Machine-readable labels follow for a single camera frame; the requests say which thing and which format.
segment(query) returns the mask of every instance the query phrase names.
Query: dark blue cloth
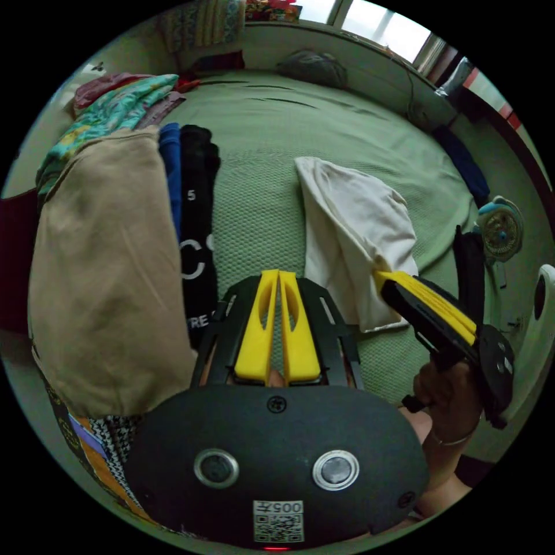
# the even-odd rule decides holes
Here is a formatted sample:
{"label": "dark blue cloth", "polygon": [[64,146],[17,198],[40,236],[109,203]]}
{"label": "dark blue cloth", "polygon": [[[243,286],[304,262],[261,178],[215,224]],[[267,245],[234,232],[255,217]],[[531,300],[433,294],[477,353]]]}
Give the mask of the dark blue cloth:
{"label": "dark blue cloth", "polygon": [[458,169],[468,190],[474,197],[474,201],[481,208],[487,203],[487,198],[490,195],[490,188],[487,185],[486,178],[482,170],[478,167],[473,160],[470,152],[464,144],[455,136],[447,127],[440,125],[437,129],[432,131],[435,140],[447,152],[449,158],[453,161],[454,166]]}
{"label": "dark blue cloth", "polygon": [[177,123],[168,123],[160,129],[158,149],[164,160],[168,181],[169,201],[177,242],[181,241],[181,141]]}

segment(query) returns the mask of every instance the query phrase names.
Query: window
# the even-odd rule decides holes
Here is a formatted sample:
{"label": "window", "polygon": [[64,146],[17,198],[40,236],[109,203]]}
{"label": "window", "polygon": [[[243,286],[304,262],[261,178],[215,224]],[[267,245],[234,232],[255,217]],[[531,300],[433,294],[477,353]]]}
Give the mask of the window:
{"label": "window", "polygon": [[378,42],[412,63],[429,36],[429,30],[422,25],[400,13],[394,13]]}
{"label": "window", "polygon": [[410,63],[430,36],[422,25],[366,0],[353,0],[342,29],[387,46]]}
{"label": "window", "polygon": [[427,73],[445,42],[422,25],[368,0],[265,0],[302,8],[299,23],[333,28],[371,40]]}
{"label": "window", "polygon": [[335,0],[297,0],[296,4],[302,6],[301,21],[327,23]]}
{"label": "window", "polygon": [[386,8],[364,0],[354,0],[342,28],[355,35],[379,42],[376,40],[376,31],[386,14]]}

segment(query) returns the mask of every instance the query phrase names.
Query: bracelet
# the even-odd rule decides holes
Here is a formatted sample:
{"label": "bracelet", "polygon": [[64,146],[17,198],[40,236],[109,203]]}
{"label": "bracelet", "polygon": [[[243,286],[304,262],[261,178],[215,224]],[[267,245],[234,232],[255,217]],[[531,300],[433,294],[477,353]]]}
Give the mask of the bracelet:
{"label": "bracelet", "polygon": [[435,435],[433,428],[430,430],[430,435],[442,447],[451,447],[451,445],[459,445],[460,443],[464,443],[467,439],[469,439],[470,436],[476,431],[476,429],[478,428],[478,425],[480,424],[481,419],[482,419],[482,415],[480,415],[480,418],[478,418],[478,423],[476,424],[476,426],[474,426],[472,431],[467,436],[463,437],[463,439],[458,439],[456,441],[449,441],[449,442],[443,441]]}

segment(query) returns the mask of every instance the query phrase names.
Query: teal patterned cloth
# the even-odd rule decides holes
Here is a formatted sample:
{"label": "teal patterned cloth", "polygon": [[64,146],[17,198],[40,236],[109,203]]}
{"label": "teal patterned cloth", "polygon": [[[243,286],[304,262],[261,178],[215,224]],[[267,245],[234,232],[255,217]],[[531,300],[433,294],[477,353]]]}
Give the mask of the teal patterned cloth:
{"label": "teal patterned cloth", "polygon": [[195,0],[159,16],[169,54],[237,42],[245,30],[246,0]]}
{"label": "teal patterned cloth", "polygon": [[172,91],[177,79],[177,75],[140,79],[107,92],[83,111],[50,149],[36,174],[39,210],[65,165],[81,145],[119,129],[134,129],[148,108]]}

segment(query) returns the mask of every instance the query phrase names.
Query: qr code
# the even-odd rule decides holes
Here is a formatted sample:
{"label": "qr code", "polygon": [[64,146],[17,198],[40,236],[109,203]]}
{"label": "qr code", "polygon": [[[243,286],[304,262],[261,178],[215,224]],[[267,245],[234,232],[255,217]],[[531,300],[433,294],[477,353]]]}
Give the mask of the qr code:
{"label": "qr code", "polygon": [[302,510],[302,501],[255,501],[254,541],[303,542]]}

